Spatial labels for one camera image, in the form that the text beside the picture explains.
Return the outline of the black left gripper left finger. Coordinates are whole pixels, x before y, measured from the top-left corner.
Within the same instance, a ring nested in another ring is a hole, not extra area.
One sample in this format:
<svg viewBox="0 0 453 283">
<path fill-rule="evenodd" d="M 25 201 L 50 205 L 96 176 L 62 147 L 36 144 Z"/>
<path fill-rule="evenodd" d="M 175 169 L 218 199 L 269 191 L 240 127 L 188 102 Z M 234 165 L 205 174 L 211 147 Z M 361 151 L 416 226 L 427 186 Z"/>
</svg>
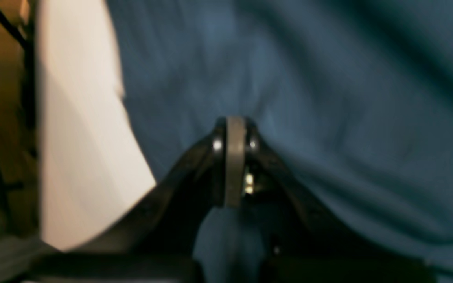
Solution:
<svg viewBox="0 0 453 283">
<path fill-rule="evenodd" d="M 203 283 L 191 256 L 212 207 L 237 206 L 237 118 L 220 118 L 113 226 L 72 253 L 40 258 L 32 283 Z"/>
</svg>

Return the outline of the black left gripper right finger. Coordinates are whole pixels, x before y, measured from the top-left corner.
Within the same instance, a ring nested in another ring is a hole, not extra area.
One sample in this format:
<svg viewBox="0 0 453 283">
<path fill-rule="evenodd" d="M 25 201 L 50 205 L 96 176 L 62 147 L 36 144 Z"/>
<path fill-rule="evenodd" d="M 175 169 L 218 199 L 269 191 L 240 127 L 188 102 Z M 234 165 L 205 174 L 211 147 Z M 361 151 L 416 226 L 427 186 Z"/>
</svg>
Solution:
<svg viewBox="0 0 453 283">
<path fill-rule="evenodd" d="M 359 235 L 304 187 L 247 118 L 235 118 L 244 146 L 243 206 L 252 209 L 268 256 L 261 283 L 435 283 L 421 261 Z"/>
</svg>

